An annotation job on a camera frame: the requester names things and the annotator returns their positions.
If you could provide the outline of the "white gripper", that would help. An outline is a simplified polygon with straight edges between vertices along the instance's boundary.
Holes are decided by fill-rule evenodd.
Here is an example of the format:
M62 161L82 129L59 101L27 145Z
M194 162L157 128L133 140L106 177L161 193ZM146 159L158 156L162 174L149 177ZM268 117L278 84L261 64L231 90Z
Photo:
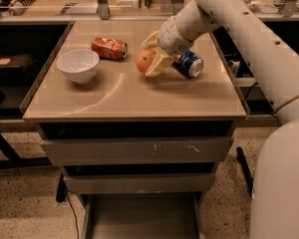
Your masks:
M170 55L180 55L192 47L192 42L187 40L179 31L175 17L169 17L159 28L153 31L143 41L143 49L155 49L160 46L163 51L146 50L151 55L146 76L154 78L171 66L173 58Z

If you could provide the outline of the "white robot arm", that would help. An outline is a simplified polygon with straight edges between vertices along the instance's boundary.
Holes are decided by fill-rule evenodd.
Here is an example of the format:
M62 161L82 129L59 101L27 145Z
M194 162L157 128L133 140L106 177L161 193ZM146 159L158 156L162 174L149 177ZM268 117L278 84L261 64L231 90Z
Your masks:
M258 155L250 239L299 239L299 55L245 0L191 0L142 43L157 50L147 75L160 74L174 56L218 26L226 29L281 122Z

